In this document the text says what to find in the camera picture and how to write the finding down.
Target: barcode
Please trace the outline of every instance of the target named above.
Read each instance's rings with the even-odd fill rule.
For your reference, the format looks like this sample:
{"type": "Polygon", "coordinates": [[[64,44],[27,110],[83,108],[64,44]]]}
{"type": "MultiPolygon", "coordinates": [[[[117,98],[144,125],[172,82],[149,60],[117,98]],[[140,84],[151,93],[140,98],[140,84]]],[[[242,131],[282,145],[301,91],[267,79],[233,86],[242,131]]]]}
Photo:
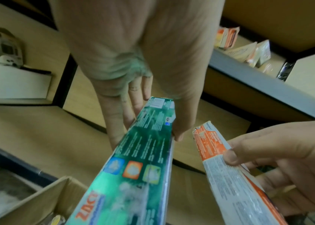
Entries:
{"type": "Polygon", "coordinates": [[[164,106],[164,102],[165,102],[165,99],[160,99],[156,97],[151,102],[150,107],[162,109],[162,107],[164,106]]]}

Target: toothpaste box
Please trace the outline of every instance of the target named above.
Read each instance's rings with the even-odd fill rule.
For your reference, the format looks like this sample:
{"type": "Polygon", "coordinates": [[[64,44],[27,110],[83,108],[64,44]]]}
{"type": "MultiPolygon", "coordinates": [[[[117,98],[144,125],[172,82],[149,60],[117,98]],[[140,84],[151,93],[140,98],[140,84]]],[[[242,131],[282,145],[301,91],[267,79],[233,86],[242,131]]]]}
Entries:
{"type": "Polygon", "coordinates": [[[225,164],[223,152],[231,147],[210,121],[193,135],[226,225],[287,225],[245,165],[225,164]]]}
{"type": "Polygon", "coordinates": [[[151,97],[66,225],[165,224],[174,119],[171,99],[151,97]]]}

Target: orange icon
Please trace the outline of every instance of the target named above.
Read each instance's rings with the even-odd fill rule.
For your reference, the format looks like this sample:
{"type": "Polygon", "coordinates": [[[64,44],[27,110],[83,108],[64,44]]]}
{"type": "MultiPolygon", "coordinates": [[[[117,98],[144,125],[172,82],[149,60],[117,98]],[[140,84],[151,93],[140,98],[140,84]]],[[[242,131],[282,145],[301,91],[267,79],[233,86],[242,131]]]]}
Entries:
{"type": "Polygon", "coordinates": [[[137,180],[139,178],[142,167],[143,164],[141,162],[129,161],[122,176],[137,180]]]}

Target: blue icon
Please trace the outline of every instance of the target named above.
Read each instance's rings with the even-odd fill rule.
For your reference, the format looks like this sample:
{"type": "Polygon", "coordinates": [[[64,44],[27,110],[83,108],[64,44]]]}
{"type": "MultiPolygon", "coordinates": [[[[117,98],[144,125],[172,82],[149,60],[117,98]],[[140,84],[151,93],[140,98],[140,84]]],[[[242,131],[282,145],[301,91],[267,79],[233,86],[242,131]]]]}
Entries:
{"type": "Polygon", "coordinates": [[[121,168],[123,167],[124,159],[112,157],[105,168],[103,169],[104,172],[110,173],[113,175],[119,174],[121,168]]]}

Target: green icon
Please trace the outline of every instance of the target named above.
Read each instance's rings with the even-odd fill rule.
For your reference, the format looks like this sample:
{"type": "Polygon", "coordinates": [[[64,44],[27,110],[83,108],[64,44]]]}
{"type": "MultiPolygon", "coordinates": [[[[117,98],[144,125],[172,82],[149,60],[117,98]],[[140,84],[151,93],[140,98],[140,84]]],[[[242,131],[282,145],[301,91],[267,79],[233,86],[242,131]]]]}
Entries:
{"type": "Polygon", "coordinates": [[[161,168],[158,166],[147,165],[144,171],[143,181],[158,184],[161,175],[161,168]]]}

